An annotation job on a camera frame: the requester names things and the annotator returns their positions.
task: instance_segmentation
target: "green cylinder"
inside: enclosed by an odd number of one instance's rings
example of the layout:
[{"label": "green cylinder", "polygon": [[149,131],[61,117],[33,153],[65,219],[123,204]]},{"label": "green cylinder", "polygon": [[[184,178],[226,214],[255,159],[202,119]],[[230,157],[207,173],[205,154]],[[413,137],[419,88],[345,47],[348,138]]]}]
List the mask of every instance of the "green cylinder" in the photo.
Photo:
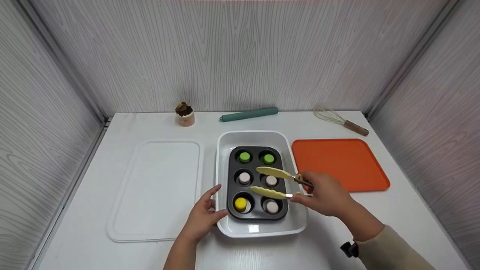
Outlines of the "green cylinder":
[{"label": "green cylinder", "polygon": [[272,115],[272,114],[277,114],[277,113],[278,113],[278,108],[277,107],[271,107],[271,108],[265,108],[265,109],[259,109],[259,110],[248,110],[248,111],[244,111],[244,112],[222,115],[220,117],[220,121],[221,122],[230,122],[230,121],[235,121],[235,120],[242,120],[242,119]]}]

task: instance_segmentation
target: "white plastic tray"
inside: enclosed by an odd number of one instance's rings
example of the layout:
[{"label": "white plastic tray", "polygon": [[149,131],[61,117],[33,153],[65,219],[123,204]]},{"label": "white plastic tray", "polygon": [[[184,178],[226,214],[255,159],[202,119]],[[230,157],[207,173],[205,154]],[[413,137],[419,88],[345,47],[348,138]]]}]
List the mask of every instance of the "white plastic tray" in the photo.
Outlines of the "white plastic tray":
[{"label": "white plastic tray", "polygon": [[[282,157],[282,166],[289,173],[296,173],[293,155],[287,138],[276,131],[232,131],[224,133],[217,142],[216,149],[216,184],[223,187],[215,195],[216,209],[227,208],[228,158],[232,149],[237,146],[268,146],[275,148]],[[287,193],[300,191],[300,185],[286,181]],[[248,238],[295,234],[307,226],[307,208],[288,201],[286,216],[278,221],[240,221],[231,215],[221,219],[217,225],[219,230],[228,237]]]},{"label": "white plastic tray", "polygon": [[136,147],[108,219],[115,242],[173,240],[200,196],[203,148],[194,141]]}]

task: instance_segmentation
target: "white wall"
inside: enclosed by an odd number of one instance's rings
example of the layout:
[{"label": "white wall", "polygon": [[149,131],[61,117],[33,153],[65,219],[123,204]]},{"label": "white wall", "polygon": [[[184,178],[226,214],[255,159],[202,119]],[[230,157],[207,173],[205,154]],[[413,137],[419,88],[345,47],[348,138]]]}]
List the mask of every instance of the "white wall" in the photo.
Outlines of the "white wall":
[{"label": "white wall", "polygon": [[33,0],[109,115],[365,110],[445,0]]},{"label": "white wall", "polygon": [[99,128],[0,1],[0,269],[25,268]]},{"label": "white wall", "polygon": [[480,1],[467,0],[372,122],[474,269],[480,269],[479,104]]}]

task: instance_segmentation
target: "orange cutting board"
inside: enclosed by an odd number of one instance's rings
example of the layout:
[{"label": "orange cutting board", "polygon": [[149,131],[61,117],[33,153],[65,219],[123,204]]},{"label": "orange cutting board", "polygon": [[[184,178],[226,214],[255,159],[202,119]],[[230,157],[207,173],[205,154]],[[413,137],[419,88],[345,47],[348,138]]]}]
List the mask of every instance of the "orange cutting board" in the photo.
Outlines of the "orange cutting board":
[{"label": "orange cutting board", "polygon": [[296,140],[292,151],[299,172],[328,173],[350,192],[381,191],[390,187],[382,167],[360,139]]}]

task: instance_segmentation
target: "muffin tin cup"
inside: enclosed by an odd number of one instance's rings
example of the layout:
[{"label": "muffin tin cup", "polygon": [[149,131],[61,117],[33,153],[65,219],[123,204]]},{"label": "muffin tin cup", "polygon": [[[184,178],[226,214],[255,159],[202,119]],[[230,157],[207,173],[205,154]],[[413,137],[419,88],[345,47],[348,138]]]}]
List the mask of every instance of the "muffin tin cup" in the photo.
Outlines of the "muffin tin cup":
[{"label": "muffin tin cup", "polygon": [[[250,160],[248,162],[240,161],[240,154],[248,152]],[[267,164],[263,157],[267,154],[274,156],[273,163]],[[280,153],[271,147],[256,147],[256,146],[239,146],[232,150],[228,160],[228,185],[227,185],[227,209],[230,214],[240,220],[278,220],[284,217],[288,212],[288,203],[286,200],[274,200],[278,204],[278,213],[270,214],[266,212],[265,198],[250,190],[251,186],[261,186],[273,189],[279,192],[286,193],[285,180],[278,178],[277,185],[269,187],[265,183],[266,175],[257,172],[256,168],[260,166],[268,166],[277,169],[282,168],[282,158]],[[250,175],[250,182],[248,184],[241,184],[239,175],[242,172],[247,172]],[[250,203],[249,211],[238,212],[234,207],[235,199],[244,197]]]}]

